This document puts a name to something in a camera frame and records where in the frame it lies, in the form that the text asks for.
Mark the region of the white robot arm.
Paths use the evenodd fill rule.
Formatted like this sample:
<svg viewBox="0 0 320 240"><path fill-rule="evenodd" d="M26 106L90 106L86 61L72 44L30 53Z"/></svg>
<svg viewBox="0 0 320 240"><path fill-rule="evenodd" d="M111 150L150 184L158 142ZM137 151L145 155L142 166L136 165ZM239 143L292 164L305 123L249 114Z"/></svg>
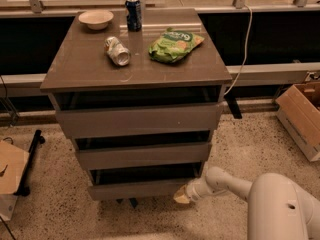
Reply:
<svg viewBox="0 0 320 240"><path fill-rule="evenodd" d="M174 200L189 204L226 192L247 202L247 240L320 240L320 201L277 173L250 182L211 167L183 185Z"/></svg>

